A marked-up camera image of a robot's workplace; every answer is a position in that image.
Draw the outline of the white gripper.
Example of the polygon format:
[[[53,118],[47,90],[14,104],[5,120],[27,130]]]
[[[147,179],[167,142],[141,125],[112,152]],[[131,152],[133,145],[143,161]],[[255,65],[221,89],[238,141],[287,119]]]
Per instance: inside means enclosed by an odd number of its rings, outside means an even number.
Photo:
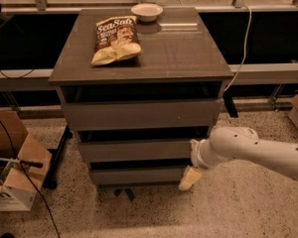
[[[205,139],[190,141],[191,144],[191,162],[193,167],[187,166],[180,180],[179,190],[189,190],[197,181],[202,178],[201,170],[209,170],[212,166],[203,158],[203,153],[206,149],[207,141]]]

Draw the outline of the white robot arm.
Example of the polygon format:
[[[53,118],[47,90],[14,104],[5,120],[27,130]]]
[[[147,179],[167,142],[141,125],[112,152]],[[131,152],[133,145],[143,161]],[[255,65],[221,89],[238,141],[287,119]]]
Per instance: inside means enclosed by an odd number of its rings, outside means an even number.
[[[253,162],[298,181],[298,144],[263,140],[247,127],[217,127],[208,139],[190,144],[192,164],[185,168],[180,190],[189,190],[203,170],[233,160]]]

